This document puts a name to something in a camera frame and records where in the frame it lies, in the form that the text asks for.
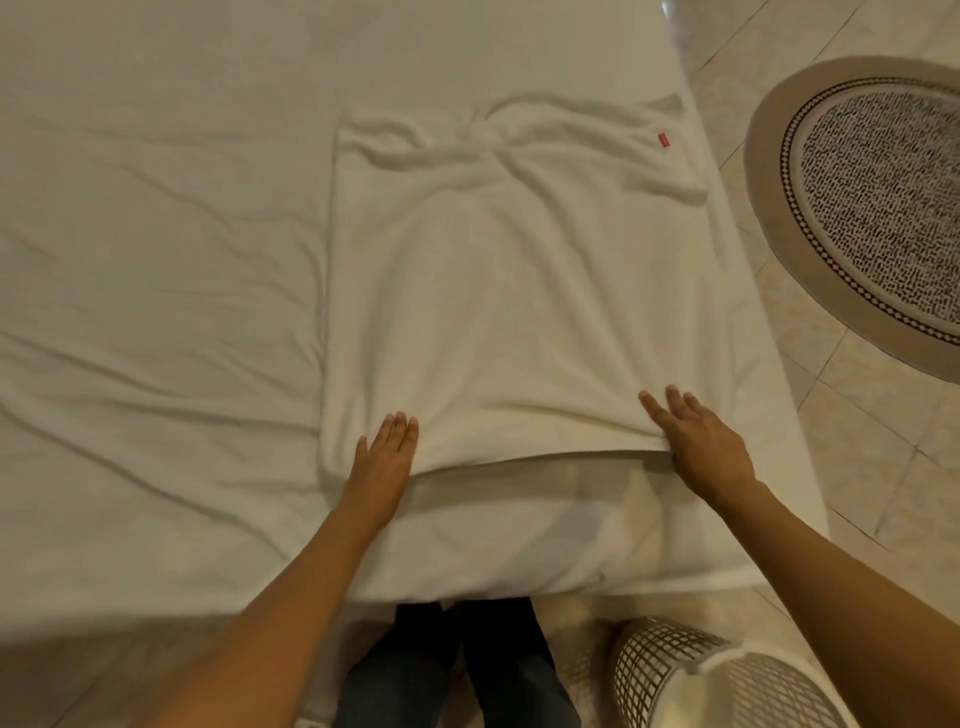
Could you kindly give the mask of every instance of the laundry basket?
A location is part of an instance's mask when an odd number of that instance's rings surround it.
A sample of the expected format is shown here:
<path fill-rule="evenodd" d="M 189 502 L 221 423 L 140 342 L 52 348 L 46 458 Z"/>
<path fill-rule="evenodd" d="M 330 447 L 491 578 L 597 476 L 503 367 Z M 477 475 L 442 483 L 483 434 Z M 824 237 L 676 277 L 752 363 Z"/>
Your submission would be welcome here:
<path fill-rule="evenodd" d="M 829 682 L 793 655 L 669 619 L 630 622 L 610 685 L 627 728 L 855 728 Z"/>

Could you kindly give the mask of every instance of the folded towel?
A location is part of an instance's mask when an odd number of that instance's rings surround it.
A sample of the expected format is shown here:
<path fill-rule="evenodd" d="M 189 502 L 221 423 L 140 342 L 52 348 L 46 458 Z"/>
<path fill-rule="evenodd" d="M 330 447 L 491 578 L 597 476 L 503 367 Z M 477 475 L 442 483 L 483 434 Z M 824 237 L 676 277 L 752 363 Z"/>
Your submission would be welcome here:
<path fill-rule="evenodd" d="M 707 187 L 668 97 L 354 111 L 335 143 L 323 482 L 388 411 L 414 472 L 666 449 L 636 401 L 732 399 Z"/>

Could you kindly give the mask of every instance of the white fabric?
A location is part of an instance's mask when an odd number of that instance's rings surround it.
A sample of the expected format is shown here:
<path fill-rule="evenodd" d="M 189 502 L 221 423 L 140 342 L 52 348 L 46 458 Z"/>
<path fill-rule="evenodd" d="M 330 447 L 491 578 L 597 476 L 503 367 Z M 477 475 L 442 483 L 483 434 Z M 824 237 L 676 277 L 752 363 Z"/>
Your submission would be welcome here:
<path fill-rule="evenodd" d="M 530 90 L 692 109 L 654 0 L 0 9 L 0 635 L 232 612 L 283 568 L 335 497 L 317 439 L 337 120 Z M 825 530 L 712 167 L 708 188 L 731 424 Z M 758 580 L 662 453 L 534 464 L 419 478 L 353 595 Z"/>
<path fill-rule="evenodd" d="M 342 482 L 398 409 L 421 423 L 414 474 L 666 449 L 636 392 L 671 381 L 727 417 L 727 279 L 683 121 L 676 96 L 348 116 L 322 473 Z"/>

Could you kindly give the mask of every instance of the oval rug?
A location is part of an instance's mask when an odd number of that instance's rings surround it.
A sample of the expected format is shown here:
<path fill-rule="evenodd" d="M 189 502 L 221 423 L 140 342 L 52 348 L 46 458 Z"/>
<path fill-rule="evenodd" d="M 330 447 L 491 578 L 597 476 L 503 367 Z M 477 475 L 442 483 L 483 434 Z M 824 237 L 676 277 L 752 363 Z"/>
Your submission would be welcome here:
<path fill-rule="evenodd" d="M 960 70 L 818 63 L 764 98 L 744 144 L 783 267 L 865 339 L 960 382 Z"/>

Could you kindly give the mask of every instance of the person's right arm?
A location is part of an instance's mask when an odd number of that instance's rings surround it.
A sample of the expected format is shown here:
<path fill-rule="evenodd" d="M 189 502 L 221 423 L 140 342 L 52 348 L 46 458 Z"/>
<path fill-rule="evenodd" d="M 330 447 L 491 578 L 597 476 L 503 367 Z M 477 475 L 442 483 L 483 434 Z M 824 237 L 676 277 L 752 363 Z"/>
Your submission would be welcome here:
<path fill-rule="evenodd" d="M 767 577 L 862 728 L 960 726 L 960 626 L 794 516 L 693 395 L 666 399 L 640 393 L 678 474 Z"/>

